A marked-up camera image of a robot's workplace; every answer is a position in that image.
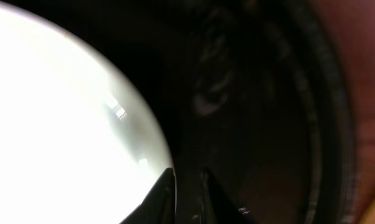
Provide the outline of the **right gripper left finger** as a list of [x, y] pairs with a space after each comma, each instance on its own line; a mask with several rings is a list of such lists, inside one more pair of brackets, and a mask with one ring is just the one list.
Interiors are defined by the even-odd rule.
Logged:
[[120, 224], [174, 224], [175, 176], [166, 168], [142, 203]]

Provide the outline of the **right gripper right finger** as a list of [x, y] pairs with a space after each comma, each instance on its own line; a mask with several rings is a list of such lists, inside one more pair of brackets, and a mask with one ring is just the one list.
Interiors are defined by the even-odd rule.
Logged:
[[256, 224], [246, 207], [235, 207], [221, 184], [209, 169], [200, 173], [201, 195], [199, 223], [201, 224]]

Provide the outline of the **light blue plate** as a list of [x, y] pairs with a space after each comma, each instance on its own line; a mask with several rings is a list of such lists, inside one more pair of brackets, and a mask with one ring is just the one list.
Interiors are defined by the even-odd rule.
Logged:
[[0, 1], [0, 223], [121, 223], [169, 167], [164, 134], [121, 71]]

